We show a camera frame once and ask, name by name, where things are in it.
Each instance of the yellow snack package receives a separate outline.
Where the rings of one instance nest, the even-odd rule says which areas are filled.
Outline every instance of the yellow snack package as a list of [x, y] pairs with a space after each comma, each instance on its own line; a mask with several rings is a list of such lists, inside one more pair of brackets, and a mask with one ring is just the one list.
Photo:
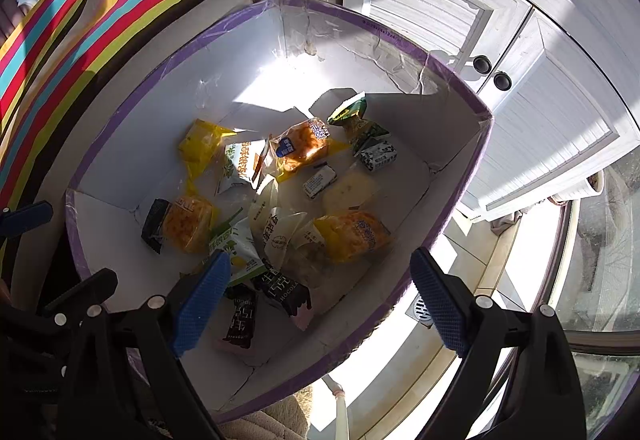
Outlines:
[[349, 211], [314, 220], [322, 234], [329, 258], [337, 263], [376, 250], [391, 241], [387, 228], [371, 213]]
[[197, 118], [189, 128], [187, 136], [178, 146], [180, 157], [187, 166], [189, 179], [187, 192], [195, 194], [193, 181], [200, 176], [209, 165], [213, 155], [225, 136], [235, 135], [234, 131]]
[[204, 252], [218, 212], [204, 198], [180, 196], [162, 221], [162, 236], [183, 252]]

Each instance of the clear plastic wrapper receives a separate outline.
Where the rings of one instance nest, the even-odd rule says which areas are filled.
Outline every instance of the clear plastic wrapper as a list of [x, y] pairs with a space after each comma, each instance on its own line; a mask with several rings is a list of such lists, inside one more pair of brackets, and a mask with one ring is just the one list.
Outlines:
[[340, 214], [360, 208], [371, 200], [380, 186], [372, 175], [359, 163], [354, 163], [347, 172], [322, 194], [322, 206], [326, 214]]
[[280, 270], [287, 253], [287, 246], [295, 232], [306, 219], [306, 213], [282, 214], [280, 208], [271, 215], [262, 232], [264, 255], [275, 270]]
[[249, 224], [256, 239], [262, 234], [271, 210], [277, 205], [278, 182], [273, 176], [267, 175], [249, 207]]
[[314, 220], [314, 225], [324, 238], [328, 257], [336, 263], [350, 261], [391, 241], [388, 229], [365, 211], [322, 216]]

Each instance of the blue gripper pad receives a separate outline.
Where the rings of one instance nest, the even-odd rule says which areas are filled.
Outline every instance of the blue gripper pad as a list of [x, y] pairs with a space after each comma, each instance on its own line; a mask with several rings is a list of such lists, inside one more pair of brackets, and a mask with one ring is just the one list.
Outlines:
[[410, 271], [414, 285], [433, 319], [442, 342], [449, 350], [455, 350], [460, 357], [465, 357], [470, 347], [466, 335], [467, 317], [465, 310], [460, 308], [465, 294], [453, 294], [450, 289], [457, 288], [457, 282], [460, 282], [469, 296], [471, 292], [459, 278], [443, 274], [436, 261], [424, 248], [416, 249], [411, 255]]
[[171, 348], [176, 357], [181, 357], [184, 352], [196, 347], [230, 278], [229, 255], [226, 252], [213, 255], [200, 280], [175, 315]]

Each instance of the white cabinet door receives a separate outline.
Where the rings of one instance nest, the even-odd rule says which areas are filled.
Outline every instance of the white cabinet door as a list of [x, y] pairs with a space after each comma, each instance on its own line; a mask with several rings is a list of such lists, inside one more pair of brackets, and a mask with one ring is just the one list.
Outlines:
[[530, 10], [525, 0], [344, 0], [344, 6], [435, 51], [475, 91], [486, 75], [473, 68], [473, 58], [484, 55], [495, 65]]
[[[468, 215], [493, 220], [527, 207], [640, 144], [609, 81], [543, 14], [533, 12], [497, 68], [479, 92], [495, 124], [462, 198]], [[506, 91], [494, 81], [501, 72], [511, 80]]]

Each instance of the floor drain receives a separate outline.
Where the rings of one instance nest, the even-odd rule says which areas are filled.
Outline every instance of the floor drain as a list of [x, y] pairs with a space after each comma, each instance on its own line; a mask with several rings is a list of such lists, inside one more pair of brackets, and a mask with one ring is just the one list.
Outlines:
[[429, 314], [427, 307], [424, 305], [422, 297], [419, 295], [416, 296], [405, 313], [409, 317], [425, 325], [427, 328], [431, 328], [431, 326], [433, 326], [433, 319], [431, 319], [431, 315]]

